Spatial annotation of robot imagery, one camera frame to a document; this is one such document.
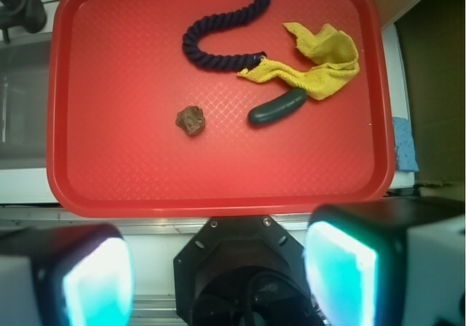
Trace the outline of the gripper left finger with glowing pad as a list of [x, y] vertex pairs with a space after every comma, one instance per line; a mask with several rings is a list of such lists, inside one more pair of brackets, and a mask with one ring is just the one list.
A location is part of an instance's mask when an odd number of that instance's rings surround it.
[[2, 325], [128, 325], [132, 251], [111, 224], [1, 232]]

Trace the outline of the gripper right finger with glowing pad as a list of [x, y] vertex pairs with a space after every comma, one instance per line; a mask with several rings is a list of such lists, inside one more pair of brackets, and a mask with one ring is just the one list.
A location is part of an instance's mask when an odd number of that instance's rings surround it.
[[304, 267], [331, 325], [463, 325], [465, 203], [399, 196], [321, 205]]

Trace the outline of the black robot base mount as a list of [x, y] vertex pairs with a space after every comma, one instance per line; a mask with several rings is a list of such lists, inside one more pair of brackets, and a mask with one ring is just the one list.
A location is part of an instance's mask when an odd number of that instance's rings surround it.
[[211, 218], [173, 259], [188, 325], [322, 325], [304, 248], [269, 216]]

